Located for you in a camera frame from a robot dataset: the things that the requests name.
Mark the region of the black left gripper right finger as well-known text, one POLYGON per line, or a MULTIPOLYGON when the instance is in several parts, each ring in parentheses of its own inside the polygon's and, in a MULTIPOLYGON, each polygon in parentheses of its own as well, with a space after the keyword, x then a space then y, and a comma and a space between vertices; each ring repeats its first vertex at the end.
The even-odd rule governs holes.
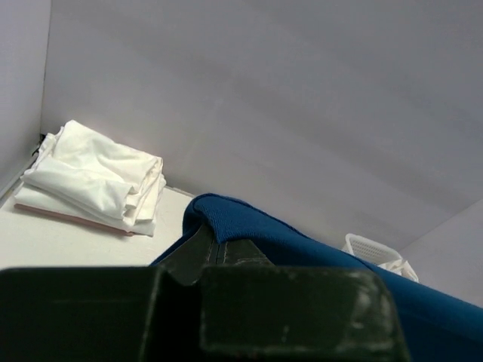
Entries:
POLYGON ((392 297, 373 272, 276 266, 249 240, 215 250, 198 281, 207 360, 410 360, 392 297))

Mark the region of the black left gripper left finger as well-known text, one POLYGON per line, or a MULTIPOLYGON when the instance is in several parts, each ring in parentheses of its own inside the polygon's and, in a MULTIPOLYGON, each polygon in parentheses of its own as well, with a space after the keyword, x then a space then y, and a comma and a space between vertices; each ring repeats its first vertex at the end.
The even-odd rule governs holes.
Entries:
POLYGON ((152 266, 10 268, 1 273, 3 361, 200 361, 199 226, 152 266))

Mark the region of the blue Mickey print t-shirt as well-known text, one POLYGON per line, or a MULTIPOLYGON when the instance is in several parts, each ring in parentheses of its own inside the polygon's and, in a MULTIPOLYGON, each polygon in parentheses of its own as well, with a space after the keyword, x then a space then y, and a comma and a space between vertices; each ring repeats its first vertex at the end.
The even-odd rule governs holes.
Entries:
POLYGON ((291 225, 236 198, 203 194, 184 211, 183 233, 154 263, 166 260, 203 224, 217 243, 248 239, 279 266, 367 269, 391 292, 414 361, 480 361, 482 309, 415 283, 356 256, 320 243, 291 225))

